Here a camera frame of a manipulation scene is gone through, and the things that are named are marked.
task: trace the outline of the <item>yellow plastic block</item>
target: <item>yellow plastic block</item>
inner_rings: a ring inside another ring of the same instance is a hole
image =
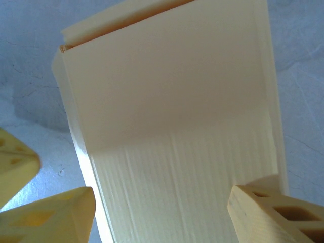
[[[0,213],[0,243],[84,243],[95,215],[92,188],[81,187]]]
[[[39,157],[32,149],[0,129],[0,208],[34,178],[40,168]]]
[[[234,186],[228,201],[240,243],[324,242],[324,207],[257,187]]]

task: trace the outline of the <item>gray floor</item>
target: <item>gray floor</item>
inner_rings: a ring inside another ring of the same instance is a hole
[[[39,175],[2,210],[84,185],[51,73],[60,30],[119,0],[0,0],[0,126]],[[324,205],[324,1],[269,0],[291,196]],[[96,225],[90,239],[100,242]]]

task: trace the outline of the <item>yellow plastic piece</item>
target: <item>yellow plastic piece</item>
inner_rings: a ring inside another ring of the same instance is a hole
[[[0,243],[86,243],[95,215],[92,188],[81,187],[0,213]]]
[[[324,207],[256,187],[234,186],[228,201],[240,243],[324,242]]]
[[[0,163],[1,208],[37,175],[41,162],[32,149],[0,129]]]

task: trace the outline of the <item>plastic block with holes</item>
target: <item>plastic block with holes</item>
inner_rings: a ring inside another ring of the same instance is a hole
[[[32,149],[0,129],[0,163],[1,208],[37,175],[41,162]]]
[[[0,243],[88,242],[95,215],[90,187],[0,213]]]
[[[228,201],[240,243],[324,242],[324,207],[256,187],[234,186]]]

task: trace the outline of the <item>light blue surface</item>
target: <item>light blue surface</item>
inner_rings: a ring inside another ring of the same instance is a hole
[[[84,186],[51,62],[60,30],[118,2],[0,0],[0,126],[43,162],[3,210]],[[268,3],[291,196],[324,205],[324,1]]]

